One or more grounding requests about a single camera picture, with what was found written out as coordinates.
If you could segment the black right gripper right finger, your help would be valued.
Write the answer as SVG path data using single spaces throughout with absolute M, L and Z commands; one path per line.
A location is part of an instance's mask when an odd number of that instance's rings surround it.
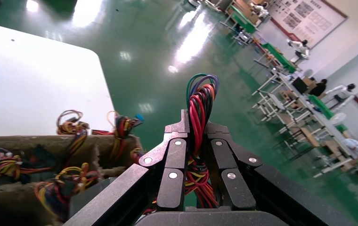
M 218 176 L 218 200 L 228 206 L 218 219 L 225 226 L 349 226 L 339 211 L 236 144 L 223 125 L 205 129 L 206 157 Z

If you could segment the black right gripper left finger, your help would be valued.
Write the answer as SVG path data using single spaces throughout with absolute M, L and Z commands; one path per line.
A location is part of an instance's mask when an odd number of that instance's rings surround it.
M 165 127 L 163 141 L 95 195 L 66 226 L 148 226 L 165 211 L 182 211 L 190 125 L 187 110 Z

